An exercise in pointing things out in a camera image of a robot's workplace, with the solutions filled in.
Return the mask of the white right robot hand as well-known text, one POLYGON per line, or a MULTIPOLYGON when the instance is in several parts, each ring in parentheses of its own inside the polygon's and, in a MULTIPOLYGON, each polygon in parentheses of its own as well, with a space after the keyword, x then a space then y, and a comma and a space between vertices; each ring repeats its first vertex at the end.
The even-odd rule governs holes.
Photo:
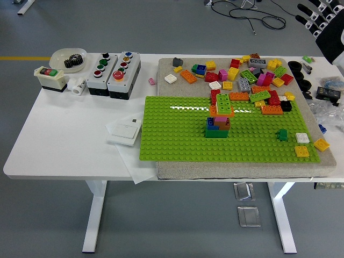
POLYGON ((326 60, 343 67, 343 4, 340 1, 311 1, 317 11, 299 3, 297 8, 307 15, 295 19, 315 37, 316 44, 326 60))

